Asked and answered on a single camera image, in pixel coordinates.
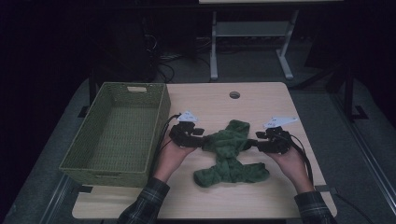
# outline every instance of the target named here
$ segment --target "plaid shirt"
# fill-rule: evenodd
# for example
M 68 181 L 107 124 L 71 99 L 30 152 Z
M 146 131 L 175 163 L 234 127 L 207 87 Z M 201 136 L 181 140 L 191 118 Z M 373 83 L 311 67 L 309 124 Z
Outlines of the plaid shirt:
M 169 191 L 169 186 L 161 180 L 151 178 L 136 202 L 126 208 L 120 215 L 119 224 L 150 224 L 155 223 L 163 199 Z M 307 192 L 294 197 L 300 209 L 304 224 L 334 224 L 332 213 L 323 202 L 319 192 Z

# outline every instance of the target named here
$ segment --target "green towel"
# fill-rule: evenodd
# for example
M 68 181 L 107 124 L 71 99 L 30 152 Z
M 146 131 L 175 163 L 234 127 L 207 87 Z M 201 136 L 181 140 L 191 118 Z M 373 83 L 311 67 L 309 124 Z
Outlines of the green towel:
M 219 182 L 255 183 L 265 180 L 269 172 L 264 163 L 244 165 L 236 159 L 245 150 L 250 124 L 233 119 L 225 130 L 208 136 L 202 149 L 216 153 L 216 165 L 194 172 L 197 185 L 207 188 Z

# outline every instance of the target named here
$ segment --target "floor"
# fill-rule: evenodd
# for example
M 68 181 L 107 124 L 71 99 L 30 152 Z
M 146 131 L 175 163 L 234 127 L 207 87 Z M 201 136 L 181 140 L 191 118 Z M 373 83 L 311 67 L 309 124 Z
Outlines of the floor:
M 158 72 L 154 82 L 270 81 L 284 82 L 291 87 L 321 71 L 304 67 L 310 42 L 293 41 L 287 59 L 295 78 L 286 80 L 276 58 L 278 41 L 265 40 L 254 48 L 239 46 L 233 52 L 221 51 L 218 56 L 219 79 L 216 81 L 210 80 L 207 51 L 200 53 L 196 60 L 179 58 L 175 53 L 167 52 L 162 61 L 165 65 L 159 66 L 161 72 Z M 200 40 L 200 43 L 204 45 L 205 40 Z M 396 131 L 358 80 L 355 80 L 353 103 L 363 108 L 368 119 L 349 122 L 340 107 L 343 90 L 336 94 L 327 93 L 324 86 L 328 79 L 325 77 L 304 90 L 290 91 L 321 171 L 329 187 L 359 207 L 374 223 L 396 223 L 396 211 L 390 206 L 395 196 L 393 186 L 396 185 L 396 166 L 393 163 L 396 160 Z M 88 82 L 85 81 L 64 111 L 4 223 L 115 223 L 115 220 L 73 218 L 71 211 L 78 196 L 79 184 L 58 170 L 64 153 L 83 120 L 78 118 L 78 114 L 88 104 L 89 89 Z M 367 157 L 367 151 L 373 157 Z M 378 170 L 370 158 L 379 164 L 382 178 L 378 178 Z M 367 223 L 364 216 L 351 205 L 336 195 L 333 195 L 333 199 L 339 223 Z M 287 220 L 287 223 L 301 221 Z

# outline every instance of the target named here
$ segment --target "white metal stand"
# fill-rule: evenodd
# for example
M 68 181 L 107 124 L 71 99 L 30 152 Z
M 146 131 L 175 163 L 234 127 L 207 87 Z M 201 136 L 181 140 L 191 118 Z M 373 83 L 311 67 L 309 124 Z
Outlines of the white metal stand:
M 218 64 L 216 57 L 217 36 L 284 36 L 285 42 L 281 49 L 276 50 L 276 56 L 282 66 L 286 79 L 292 79 L 286 51 L 289 46 L 294 24 L 297 21 L 298 10 L 295 10 L 290 21 L 217 21 L 216 11 L 212 21 L 212 50 L 210 52 L 210 78 L 218 79 Z

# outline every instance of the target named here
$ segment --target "green woven basket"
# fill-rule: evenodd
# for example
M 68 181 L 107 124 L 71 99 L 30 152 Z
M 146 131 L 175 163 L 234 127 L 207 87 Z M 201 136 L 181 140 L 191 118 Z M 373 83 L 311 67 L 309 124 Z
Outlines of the green woven basket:
M 165 84 L 105 82 L 60 169 L 80 184 L 143 188 L 170 105 Z

